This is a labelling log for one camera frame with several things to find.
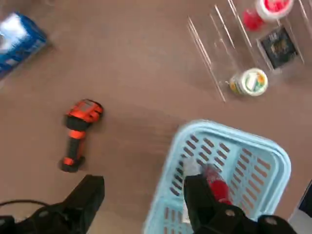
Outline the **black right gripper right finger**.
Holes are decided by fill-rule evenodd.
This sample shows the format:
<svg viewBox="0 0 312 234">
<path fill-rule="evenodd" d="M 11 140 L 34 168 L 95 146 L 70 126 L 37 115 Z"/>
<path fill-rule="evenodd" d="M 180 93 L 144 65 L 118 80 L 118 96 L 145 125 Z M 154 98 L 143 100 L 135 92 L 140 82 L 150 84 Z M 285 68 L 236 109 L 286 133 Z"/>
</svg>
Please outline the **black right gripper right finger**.
<svg viewBox="0 0 312 234">
<path fill-rule="evenodd" d="M 195 234 L 293 234 L 284 219 L 262 215 L 257 221 L 237 206 L 218 202 L 201 175 L 185 177 L 184 198 Z"/>
</svg>

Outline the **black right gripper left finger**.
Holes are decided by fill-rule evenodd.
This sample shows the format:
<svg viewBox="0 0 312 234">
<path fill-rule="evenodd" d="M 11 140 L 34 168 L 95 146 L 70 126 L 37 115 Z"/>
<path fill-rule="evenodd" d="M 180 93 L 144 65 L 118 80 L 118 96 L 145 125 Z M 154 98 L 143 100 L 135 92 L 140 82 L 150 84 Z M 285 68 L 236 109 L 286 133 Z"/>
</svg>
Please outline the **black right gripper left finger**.
<svg viewBox="0 0 312 234">
<path fill-rule="evenodd" d="M 1 207 L 12 204 L 35 204 L 40 207 L 32 215 L 17 222 L 12 215 L 0 217 L 2 234 L 85 234 L 105 198 L 104 177 L 86 175 L 62 201 L 47 204 L 32 199 L 2 202 Z"/>
</svg>

